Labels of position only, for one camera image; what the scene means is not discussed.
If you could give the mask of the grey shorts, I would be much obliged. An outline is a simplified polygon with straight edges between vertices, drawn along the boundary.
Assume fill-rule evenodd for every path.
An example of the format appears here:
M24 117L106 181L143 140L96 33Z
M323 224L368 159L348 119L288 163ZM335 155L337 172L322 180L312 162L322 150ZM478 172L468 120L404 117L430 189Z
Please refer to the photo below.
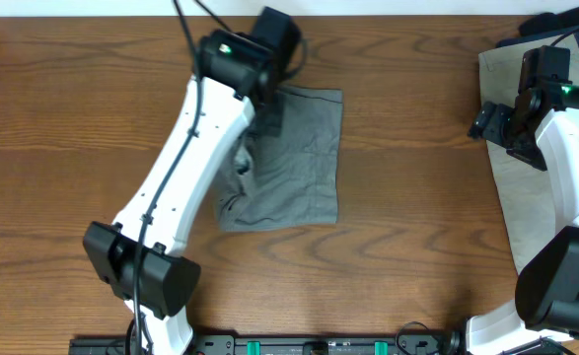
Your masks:
M343 92L279 90L285 98L280 136L252 137L248 128L213 181L215 215L224 232L337 222Z

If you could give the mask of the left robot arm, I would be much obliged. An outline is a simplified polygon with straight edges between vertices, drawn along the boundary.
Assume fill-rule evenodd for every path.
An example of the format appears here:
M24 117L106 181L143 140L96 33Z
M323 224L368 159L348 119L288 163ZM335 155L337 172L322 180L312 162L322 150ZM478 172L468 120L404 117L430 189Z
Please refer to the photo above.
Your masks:
M149 174L112 223L93 222L83 246L99 278L134 313L127 354L182 354L185 306L200 266L183 257L200 203L233 145L268 105L300 33L217 30L193 53L179 117Z

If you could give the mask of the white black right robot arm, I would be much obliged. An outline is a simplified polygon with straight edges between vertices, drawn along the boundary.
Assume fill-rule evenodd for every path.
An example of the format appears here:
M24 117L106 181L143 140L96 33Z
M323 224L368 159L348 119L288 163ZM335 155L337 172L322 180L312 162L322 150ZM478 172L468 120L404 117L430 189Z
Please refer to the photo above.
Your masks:
M469 135L547 173L555 230L520 273L513 300L468 320L465 351L561 351L562 342L579 340L579 87L544 81L523 90L513 106L487 102Z

